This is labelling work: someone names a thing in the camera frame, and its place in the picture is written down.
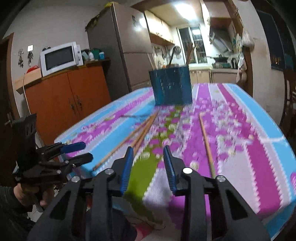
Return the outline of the person's left hand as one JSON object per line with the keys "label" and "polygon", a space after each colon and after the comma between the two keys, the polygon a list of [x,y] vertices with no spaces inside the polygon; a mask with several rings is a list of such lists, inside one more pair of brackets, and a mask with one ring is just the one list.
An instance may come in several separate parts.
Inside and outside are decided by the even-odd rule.
{"label": "person's left hand", "polygon": [[[36,204],[38,201],[37,193],[39,193],[39,187],[28,186],[27,184],[18,183],[13,188],[16,199],[23,206],[30,206]],[[51,186],[42,193],[42,198],[39,200],[39,205],[42,208],[47,208],[54,198],[54,187]]]}

